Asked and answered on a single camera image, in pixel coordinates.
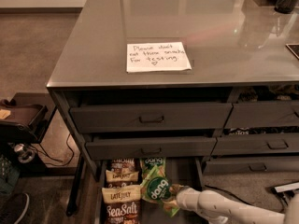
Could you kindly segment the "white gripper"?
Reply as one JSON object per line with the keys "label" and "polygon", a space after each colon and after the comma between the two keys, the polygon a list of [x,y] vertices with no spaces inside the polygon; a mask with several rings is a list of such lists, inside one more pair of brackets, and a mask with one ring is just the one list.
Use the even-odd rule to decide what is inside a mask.
{"label": "white gripper", "polygon": [[198,207],[198,198],[200,192],[190,188],[188,186],[183,186],[180,184],[173,184],[169,191],[171,193],[177,193],[176,200],[163,200],[163,208],[165,211],[179,210],[179,207],[187,211],[197,211]]}

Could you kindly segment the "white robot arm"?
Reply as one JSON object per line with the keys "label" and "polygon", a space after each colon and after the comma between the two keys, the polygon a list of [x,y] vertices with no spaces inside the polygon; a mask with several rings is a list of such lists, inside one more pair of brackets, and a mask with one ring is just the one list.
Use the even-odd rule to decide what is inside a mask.
{"label": "white robot arm", "polygon": [[299,224],[299,195],[288,204],[284,214],[230,200],[216,191],[198,191],[189,186],[171,185],[172,204],[194,212],[209,224],[226,224],[231,218],[238,224]]}

